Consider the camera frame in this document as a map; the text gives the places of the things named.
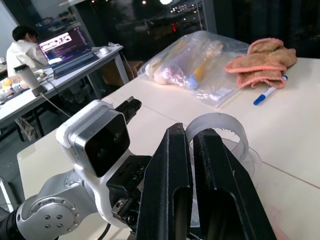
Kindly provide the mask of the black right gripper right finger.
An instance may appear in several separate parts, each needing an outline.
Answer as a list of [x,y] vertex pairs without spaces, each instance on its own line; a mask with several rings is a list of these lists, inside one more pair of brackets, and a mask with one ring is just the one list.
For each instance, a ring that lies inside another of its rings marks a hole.
[[214,129],[193,138],[193,156],[202,237],[276,239],[249,173]]

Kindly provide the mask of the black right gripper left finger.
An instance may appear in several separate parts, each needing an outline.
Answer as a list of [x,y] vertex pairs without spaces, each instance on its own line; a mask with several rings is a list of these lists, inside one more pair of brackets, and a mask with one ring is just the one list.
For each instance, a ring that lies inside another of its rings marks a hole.
[[189,143],[183,124],[175,123],[165,131],[145,170],[136,239],[185,240],[192,204]]

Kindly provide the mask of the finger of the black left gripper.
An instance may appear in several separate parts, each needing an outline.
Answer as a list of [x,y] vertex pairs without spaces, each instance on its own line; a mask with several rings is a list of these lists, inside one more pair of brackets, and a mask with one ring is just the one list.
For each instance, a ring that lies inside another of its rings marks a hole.
[[141,107],[142,102],[131,96],[122,102],[118,107],[116,107],[115,110],[124,115],[125,121],[128,124]]

